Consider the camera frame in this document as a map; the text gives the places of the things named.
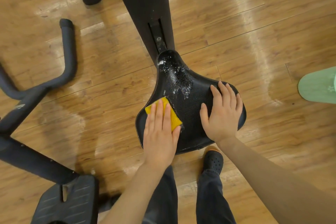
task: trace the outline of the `forearm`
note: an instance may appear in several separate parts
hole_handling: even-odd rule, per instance
[[[147,165],[141,165],[102,224],[140,224],[163,172],[164,170],[153,171]]]
[[[219,148],[236,165],[279,224],[336,223],[336,199],[318,190],[237,139]]]

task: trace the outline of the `yellow sponge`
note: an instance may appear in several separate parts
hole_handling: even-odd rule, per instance
[[[166,105],[169,103],[168,99],[166,97],[161,98],[163,102],[163,115],[165,113]],[[145,111],[147,114],[151,113],[151,105],[145,107]],[[171,121],[171,130],[173,131],[177,126],[182,124],[182,121],[178,118],[176,113],[174,112],[173,108],[170,108],[170,121]]]

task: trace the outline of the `pant leg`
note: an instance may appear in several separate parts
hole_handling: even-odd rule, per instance
[[[172,166],[157,185],[142,224],[177,224],[177,189]]]
[[[223,197],[223,185],[219,175],[204,170],[198,180],[197,224],[236,224],[228,202]]]

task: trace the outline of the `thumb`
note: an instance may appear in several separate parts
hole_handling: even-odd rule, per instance
[[[209,125],[208,108],[206,104],[202,103],[199,115],[201,116],[203,129],[205,130]]]
[[[173,144],[174,146],[177,146],[177,142],[179,140],[179,136],[180,136],[180,131],[181,131],[181,126],[177,126],[172,133],[172,137],[173,137]]]

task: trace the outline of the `hand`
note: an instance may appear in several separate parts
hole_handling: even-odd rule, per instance
[[[157,107],[152,104],[143,133],[145,165],[159,172],[164,172],[173,161],[181,131],[181,126],[177,126],[171,132],[170,108],[168,103],[163,116],[162,100],[158,101]]]
[[[233,92],[230,85],[219,81],[218,87],[222,94],[211,85],[213,105],[210,118],[207,106],[202,103],[199,112],[202,126],[207,136],[219,143],[230,138],[235,138],[238,130],[238,121],[243,110],[243,101],[239,94]]]

